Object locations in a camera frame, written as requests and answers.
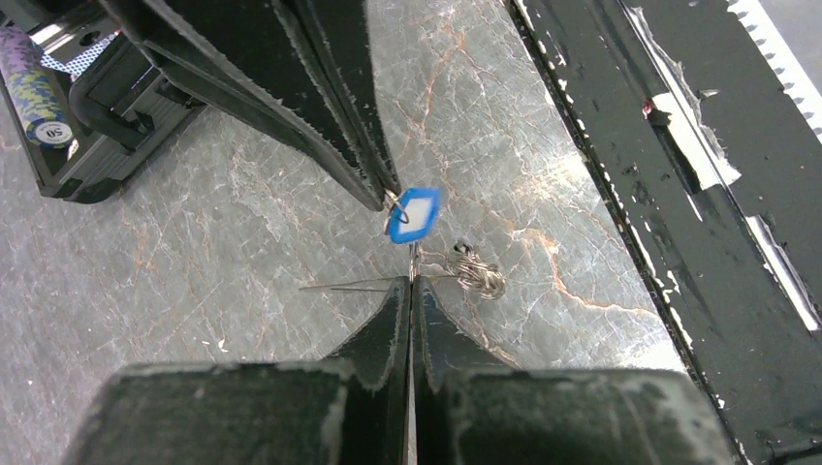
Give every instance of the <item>white sticker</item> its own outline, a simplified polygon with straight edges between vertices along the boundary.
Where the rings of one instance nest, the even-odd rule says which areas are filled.
[[[42,143],[60,145],[72,139],[72,128],[60,121],[48,121],[34,130],[34,136]]]
[[[408,215],[407,223],[399,224],[399,232],[402,234],[419,231],[428,223],[428,218],[433,208],[431,199],[411,199],[405,205],[405,213]]]

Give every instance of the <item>stack of poker chips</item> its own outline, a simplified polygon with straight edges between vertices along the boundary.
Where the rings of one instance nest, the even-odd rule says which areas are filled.
[[[40,55],[24,31],[0,28],[0,74],[26,138],[44,148],[66,148],[73,139],[72,129]]]

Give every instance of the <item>metal wire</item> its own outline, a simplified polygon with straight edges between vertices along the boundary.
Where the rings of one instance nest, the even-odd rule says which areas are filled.
[[[448,254],[445,269],[457,278],[463,289],[481,298],[497,300],[505,294],[505,277],[499,266],[481,261],[476,249],[463,241],[457,242]]]
[[[409,246],[410,265],[408,277],[411,281],[420,275],[422,254],[419,242]],[[430,279],[457,279],[460,287],[466,291],[477,293],[485,300],[497,300],[505,294],[505,277],[495,263],[485,263],[480,260],[476,249],[460,241],[448,254],[445,262],[446,275],[428,276]],[[300,288],[300,291],[343,291],[343,292],[370,292],[383,293],[384,289],[353,288],[351,286],[371,283],[384,283],[394,278],[363,279],[351,283],[330,284],[327,286],[309,286]]]

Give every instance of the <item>key ring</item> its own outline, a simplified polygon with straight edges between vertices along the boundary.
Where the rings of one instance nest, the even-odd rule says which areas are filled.
[[[383,225],[383,232],[385,235],[388,235],[388,225],[391,222],[391,217],[394,213],[394,209],[396,208],[399,210],[401,215],[399,216],[399,222],[403,225],[407,225],[411,222],[408,218],[408,213],[405,212],[405,208],[399,204],[399,197],[396,196],[395,193],[389,191],[388,189],[385,190],[386,198],[383,199],[383,205],[388,208],[388,218],[386,218],[385,224]]]

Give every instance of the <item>gray marble countertop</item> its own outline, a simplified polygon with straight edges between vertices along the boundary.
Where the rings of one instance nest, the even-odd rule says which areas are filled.
[[[442,273],[463,238],[507,274],[508,293],[490,302],[442,280],[455,321],[524,368],[681,369],[504,6],[369,9],[398,172],[445,196],[424,272]],[[55,463],[126,363],[322,357],[382,296],[298,288],[407,270],[384,216],[216,110],[91,206],[39,197],[10,118],[0,115],[0,463]]]

